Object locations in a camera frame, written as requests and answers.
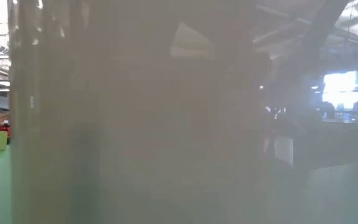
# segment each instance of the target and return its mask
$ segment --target glass surface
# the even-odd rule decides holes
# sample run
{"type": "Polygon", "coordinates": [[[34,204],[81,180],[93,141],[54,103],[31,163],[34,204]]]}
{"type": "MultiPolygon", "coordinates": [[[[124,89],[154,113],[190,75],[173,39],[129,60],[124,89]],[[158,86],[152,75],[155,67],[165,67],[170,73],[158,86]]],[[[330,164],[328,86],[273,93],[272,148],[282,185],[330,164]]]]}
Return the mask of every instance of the glass surface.
{"type": "Polygon", "coordinates": [[[8,6],[13,224],[358,224],[358,0],[8,6]]]}

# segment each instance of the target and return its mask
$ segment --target bright window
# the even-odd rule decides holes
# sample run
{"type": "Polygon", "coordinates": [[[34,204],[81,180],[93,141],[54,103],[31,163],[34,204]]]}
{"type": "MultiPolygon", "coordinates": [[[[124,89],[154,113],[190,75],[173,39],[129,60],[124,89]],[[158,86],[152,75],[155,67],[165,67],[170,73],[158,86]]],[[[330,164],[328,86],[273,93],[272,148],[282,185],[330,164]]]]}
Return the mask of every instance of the bright window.
{"type": "Polygon", "coordinates": [[[329,74],[324,77],[323,101],[338,109],[352,110],[358,102],[358,71],[329,74]]]}

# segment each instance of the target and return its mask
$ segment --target ceiling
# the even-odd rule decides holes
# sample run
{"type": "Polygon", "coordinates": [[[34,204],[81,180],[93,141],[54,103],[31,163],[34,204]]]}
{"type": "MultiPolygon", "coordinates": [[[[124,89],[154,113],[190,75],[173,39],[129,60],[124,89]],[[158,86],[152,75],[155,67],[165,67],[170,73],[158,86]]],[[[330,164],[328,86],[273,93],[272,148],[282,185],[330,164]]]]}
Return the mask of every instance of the ceiling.
{"type": "MultiPolygon", "coordinates": [[[[259,0],[255,15],[258,26],[253,30],[255,49],[268,52],[273,59],[285,56],[300,42],[323,4],[324,0],[259,0]]],[[[7,0],[0,0],[0,45],[7,48],[8,42],[7,0]]],[[[346,6],[323,52],[342,52],[344,46],[358,49],[358,0],[346,6]]],[[[206,37],[182,22],[171,53],[177,57],[213,57],[214,49],[206,37]]],[[[6,60],[0,64],[9,65],[6,60]]]]}

